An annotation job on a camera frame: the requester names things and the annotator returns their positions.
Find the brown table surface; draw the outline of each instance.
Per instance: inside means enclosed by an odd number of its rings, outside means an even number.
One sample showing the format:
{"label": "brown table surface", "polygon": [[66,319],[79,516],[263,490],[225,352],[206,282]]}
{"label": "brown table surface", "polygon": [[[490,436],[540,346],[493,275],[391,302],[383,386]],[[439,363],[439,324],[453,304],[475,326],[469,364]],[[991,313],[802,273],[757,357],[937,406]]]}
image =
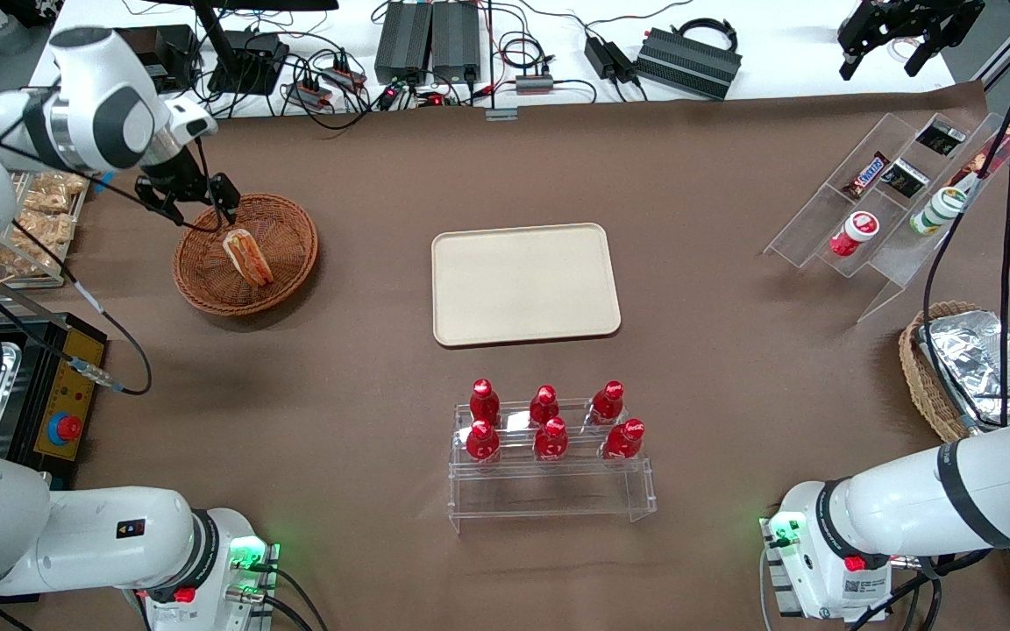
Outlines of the brown table surface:
{"label": "brown table surface", "polygon": [[[762,249],[883,112],[919,124],[935,110],[972,124],[986,105],[979,85],[958,85],[526,108],[515,123],[439,108],[369,116],[336,138],[303,118],[222,123],[205,140],[209,168],[240,191],[308,209],[320,271],[283,309],[209,318],[171,280],[179,230],[109,192],[90,203],[74,271],[135,332],[156,387],[97,398],[77,487],[176,489],[196,507],[236,508],[283,543],[283,566],[333,631],[761,628],[759,516],[794,484],[937,443],[895,347],[924,275],[856,326],[878,276],[846,280],[820,264],[799,272]],[[946,256],[938,300],[997,302],[1005,197],[999,177]],[[438,346],[437,233],[577,221],[609,236],[616,335]],[[99,320],[71,290],[39,296]],[[124,340],[108,366],[128,385],[140,379]],[[452,408],[481,376],[512,400],[545,382],[590,396],[624,381],[648,425],[655,515],[632,526],[613,516],[473,524],[454,535]],[[951,575],[945,595],[938,630],[1010,628],[1010,560],[994,554]],[[140,627],[113,590],[10,611],[36,631]]]}

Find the aluminum foil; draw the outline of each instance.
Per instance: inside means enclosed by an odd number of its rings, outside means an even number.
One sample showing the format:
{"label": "aluminum foil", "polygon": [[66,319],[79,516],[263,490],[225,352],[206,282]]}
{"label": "aluminum foil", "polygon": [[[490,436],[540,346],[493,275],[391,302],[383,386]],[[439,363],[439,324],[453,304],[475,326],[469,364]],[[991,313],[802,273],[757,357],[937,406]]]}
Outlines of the aluminum foil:
{"label": "aluminum foil", "polygon": [[[930,320],[929,334],[941,363],[941,382],[963,415],[979,426],[1000,426],[1000,319],[969,311]],[[918,330],[926,357],[929,350]],[[1010,424],[1010,335],[1007,336],[1007,422]]]}

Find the acrylic display stand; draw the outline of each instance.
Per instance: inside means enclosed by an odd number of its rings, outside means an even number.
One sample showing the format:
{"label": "acrylic display stand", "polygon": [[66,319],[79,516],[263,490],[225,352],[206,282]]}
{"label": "acrylic display stand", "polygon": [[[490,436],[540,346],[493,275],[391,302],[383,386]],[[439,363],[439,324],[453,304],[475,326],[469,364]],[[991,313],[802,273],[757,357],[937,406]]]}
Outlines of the acrylic display stand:
{"label": "acrylic display stand", "polygon": [[[449,448],[448,516],[454,531],[461,532],[464,520],[625,515],[634,522],[655,512],[645,448],[625,460],[600,458],[598,448],[612,426],[585,426],[589,408],[587,399],[561,400],[568,450],[561,460],[540,462],[532,451],[536,430],[528,428],[528,401],[502,403],[501,459],[481,463],[466,451],[474,422],[470,406],[458,405]],[[622,411],[618,420],[626,418]]]}
{"label": "acrylic display stand", "polygon": [[[805,267],[810,260],[819,258],[845,277],[854,276],[854,273],[865,267],[877,269],[887,278],[887,285],[856,322],[901,295],[922,265],[929,260],[933,249],[947,232],[947,229],[941,229],[930,236],[919,235],[910,228],[910,216],[925,207],[933,193],[946,187],[950,179],[957,176],[978,154],[983,144],[994,138],[1003,116],[991,113],[972,131],[939,113],[933,115],[930,123],[934,120],[967,133],[966,141],[958,144],[948,156],[938,154],[926,144],[915,141],[925,127],[914,127],[898,116],[887,113],[820,186],[801,212],[770,241],[763,254],[778,252],[795,268]],[[850,199],[842,192],[842,188],[873,162],[875,151],[882,152],[893,163],[899,159],[909,163],[928,177],[929,185],[922,187],[914,196],[906,197],[890,185],[881,183],[877,177],[858,201]],[[971,205],[975,205],[975,199],[971,200]],[[828,247],[828,240],[836,235],[850,213],[860,210],[873,213],[879,219],[878,235],[863,243],[851,255],[833,254]]]}

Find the warning sticker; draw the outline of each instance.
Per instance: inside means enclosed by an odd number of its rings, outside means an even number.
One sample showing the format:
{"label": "warning sticker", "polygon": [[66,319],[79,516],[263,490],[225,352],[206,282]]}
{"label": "warning sticker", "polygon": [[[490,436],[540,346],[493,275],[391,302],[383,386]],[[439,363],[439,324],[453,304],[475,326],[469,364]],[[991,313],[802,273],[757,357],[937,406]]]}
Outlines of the warning sticker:
{"label": "warning sticker", "polygon": [[147,531],[147,520],[121,521],[116,524],[116,539],[127,539],[128,536],[142,536],[145,531]]}
{"label": "warning sticker", "polygon": [[874,601],[887,592],[887,576],[883,572],[845,571],[844,598]]}

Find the chocolate bar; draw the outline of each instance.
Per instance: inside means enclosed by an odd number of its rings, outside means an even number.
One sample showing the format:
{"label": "chocolate bar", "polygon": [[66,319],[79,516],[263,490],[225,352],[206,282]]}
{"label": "chocolate bar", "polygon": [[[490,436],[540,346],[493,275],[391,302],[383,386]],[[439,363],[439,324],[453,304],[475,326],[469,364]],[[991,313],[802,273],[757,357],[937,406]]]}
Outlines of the chocolate bar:
{"label": "chocolate bar", "polygon": [[894,161],[894,164],[879,176],[879,181],[908,197],[913,197],[914,193],[929,185],[929,177],[923,176],[921,171],[910,167],[910,163],[902,159]]}
{"label": "chocolate bar", "polygon": [[917,140],[943,156],[949,155],[953,149],[969,138],[965,131],[954,129],[950,125],[934,120],[929,127],[922,129]]}
{"label": "chocolate bar", "polygon": [[868,188],[868,185],[874,183],[875,177],[879,175],[879,172],[883,171],[883,168],[891,164],[891,161],[887,160],[879,151],[875,151],[875,157],[871,161],[866,169],[860,172],[860,175],[854,178],[854,180],[847,184],[846,187],[840,189],[844,191],[845,196],[852,197],[852,199],[858,201],[860,197],[863,197],[863,192]]}

